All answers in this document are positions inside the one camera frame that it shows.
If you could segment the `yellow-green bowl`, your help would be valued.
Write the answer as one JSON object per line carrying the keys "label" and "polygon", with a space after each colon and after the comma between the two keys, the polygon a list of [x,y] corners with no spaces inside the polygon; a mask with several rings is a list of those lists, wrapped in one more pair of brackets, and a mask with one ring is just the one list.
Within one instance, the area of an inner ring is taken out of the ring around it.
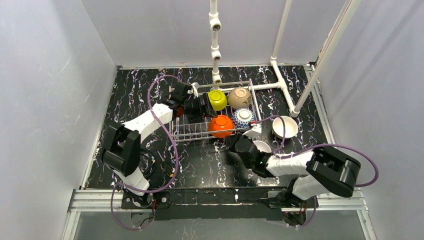
{"label": "yellow-green bowl", "polygon": [[215,89],[209,91],[207,95],[214,111],[217,112],[226,108],[228,101],[224,92]]}

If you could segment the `blue patterned bowl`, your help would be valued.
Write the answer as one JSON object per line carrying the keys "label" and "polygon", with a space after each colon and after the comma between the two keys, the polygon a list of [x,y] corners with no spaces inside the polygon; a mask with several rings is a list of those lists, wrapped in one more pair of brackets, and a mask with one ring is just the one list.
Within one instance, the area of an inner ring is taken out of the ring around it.
{"label": "blue patterned bowl", "polygon": [[256,121],[256,117],[252,110],[248,108],[237,109],[231,116],[231,120],[236,129],[249,128],[251,122]]}

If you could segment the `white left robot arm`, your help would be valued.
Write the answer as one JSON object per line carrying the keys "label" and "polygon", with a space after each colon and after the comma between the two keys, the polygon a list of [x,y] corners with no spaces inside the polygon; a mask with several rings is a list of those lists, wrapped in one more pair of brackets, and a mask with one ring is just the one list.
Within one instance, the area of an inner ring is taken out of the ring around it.
{"label": "white left robot arm", "polygon": [[137,196],[151,193],[150,183],[139,168],[141,144],[154,131],[174,119],[187,115],[194,122],[215,117],[207,93],[196,93],[194,86],[178,82],[168,97],[124,124],[111,124],[105,131],[101,161],[117,174],[124,186]]}

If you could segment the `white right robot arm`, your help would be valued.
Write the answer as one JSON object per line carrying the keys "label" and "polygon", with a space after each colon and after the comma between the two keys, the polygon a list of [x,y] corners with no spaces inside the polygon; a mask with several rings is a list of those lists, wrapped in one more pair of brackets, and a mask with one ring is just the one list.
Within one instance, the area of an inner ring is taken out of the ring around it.
{"label": "white right robot arm", "polygon": [[229,151],[262,178],[293,175],[287,190],[280,194],[282,202],[287,204],[305,202],[327,193],[350,198],[361,169],[358,160],[326,143],[278,156],[259,150],[248,137],[236,135]]}

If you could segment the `beige floral bowl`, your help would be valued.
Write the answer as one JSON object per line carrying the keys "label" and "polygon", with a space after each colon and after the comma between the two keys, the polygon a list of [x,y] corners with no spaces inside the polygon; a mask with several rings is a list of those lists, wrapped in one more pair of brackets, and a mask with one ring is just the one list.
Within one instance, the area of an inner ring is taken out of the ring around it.
{"label": "beige floral bowl", "polygon": [[251,103],[251,94],[247,88],[236,87],[229,93],[227,101],[236,110],[248,108]]}

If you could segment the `orange bowl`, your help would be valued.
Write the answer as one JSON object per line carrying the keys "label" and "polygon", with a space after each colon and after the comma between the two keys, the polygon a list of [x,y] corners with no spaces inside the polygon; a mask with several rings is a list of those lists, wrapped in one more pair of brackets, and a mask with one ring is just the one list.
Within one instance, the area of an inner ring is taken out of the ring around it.
{"label": "orange bowl", "polygon": [[213,117],[208,125],[208,131],[216,138],[226,138],[234,133],[233,121],[226,115]]}

